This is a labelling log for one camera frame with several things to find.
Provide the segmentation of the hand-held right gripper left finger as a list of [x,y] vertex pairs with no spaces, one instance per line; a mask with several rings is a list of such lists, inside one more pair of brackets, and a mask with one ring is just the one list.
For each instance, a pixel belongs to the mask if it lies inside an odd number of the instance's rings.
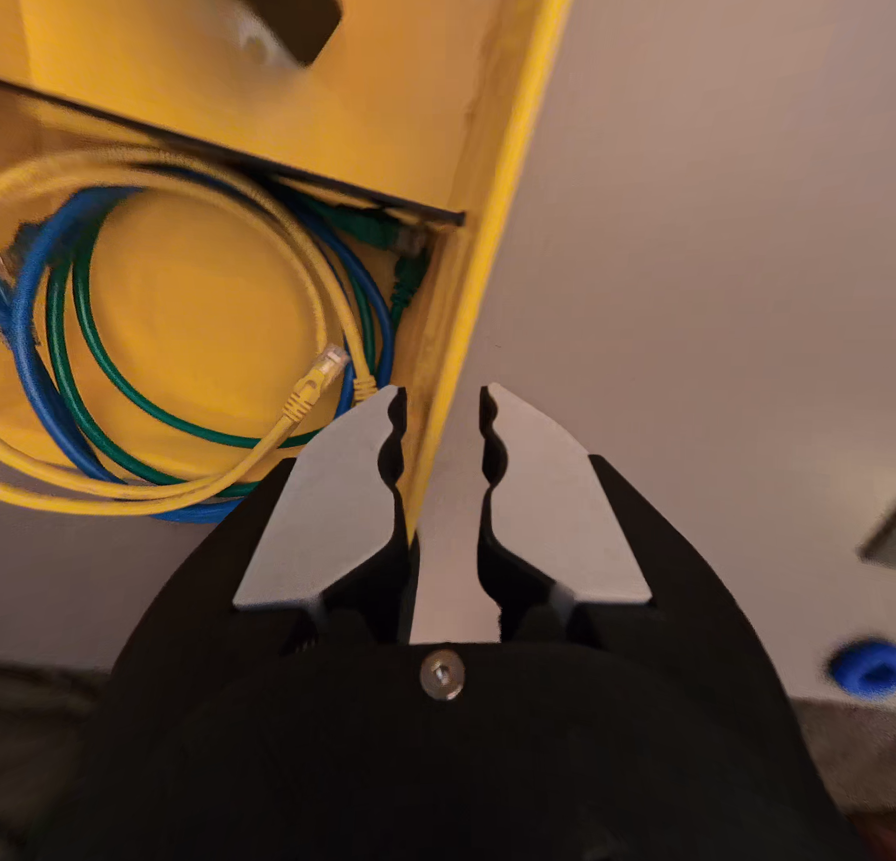
[[318,607],[377,553],[407,554],[397,490],[406,427],[407,393],[388,385],[308,443],[237,588],[236,609]]

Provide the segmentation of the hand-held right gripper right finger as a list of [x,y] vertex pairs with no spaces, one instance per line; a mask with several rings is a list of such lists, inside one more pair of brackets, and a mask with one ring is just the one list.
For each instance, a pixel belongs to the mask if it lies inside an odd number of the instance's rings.
[[499,383],[486,394],[507,457],[489,478],[498,547],[546,576],[553,606],[647,605],[651,588],[585,448]]

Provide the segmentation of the yellow plastic bin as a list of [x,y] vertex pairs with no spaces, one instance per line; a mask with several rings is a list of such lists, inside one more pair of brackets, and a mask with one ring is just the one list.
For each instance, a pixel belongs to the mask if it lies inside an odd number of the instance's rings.
[[215,521],[388,383],[423,498],[571,0],[2,0],[2,506]]

